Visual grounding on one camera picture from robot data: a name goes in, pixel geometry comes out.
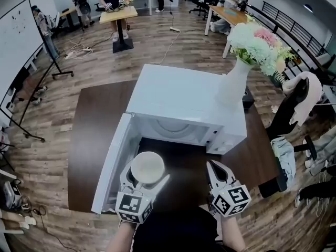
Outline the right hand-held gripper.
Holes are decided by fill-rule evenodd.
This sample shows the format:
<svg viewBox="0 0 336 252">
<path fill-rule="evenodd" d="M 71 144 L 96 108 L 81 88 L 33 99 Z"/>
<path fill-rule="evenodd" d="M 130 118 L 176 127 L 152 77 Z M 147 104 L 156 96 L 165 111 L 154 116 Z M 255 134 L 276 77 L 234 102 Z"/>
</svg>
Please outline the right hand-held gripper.
<svg viewBox="0 0 336 252">
<path fill-rule="evenodd" d="M 206 167 L 213 207 L 223 217 L 241 213 L 251 201 L 246 185 L 232 186 L 231 183 L 236 180 L 235 176 L 232 170 L 221 162 L 210 160 L 207 161 Z M 229 185 L 221 188 L 221 182 Z"/>
</svg>

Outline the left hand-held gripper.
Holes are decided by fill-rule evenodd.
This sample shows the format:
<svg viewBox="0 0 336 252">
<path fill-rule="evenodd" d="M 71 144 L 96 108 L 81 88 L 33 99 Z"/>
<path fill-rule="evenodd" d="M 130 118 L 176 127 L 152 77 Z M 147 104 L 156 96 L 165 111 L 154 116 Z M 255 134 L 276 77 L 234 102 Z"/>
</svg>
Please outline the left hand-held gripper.
<svg viewBox="0 0 336 252">
<path fill-rule="evenodd" d="M 143 224 L 153 210 L 153 202 L 163 190 L 170 175 L 167 174 L 155 185 L 136 187 L 137 180 L 131 171 L 129 162 L 120 174 L 120 191 L 117 195 L 115 211 L 122 221 Z"/>
</svg>

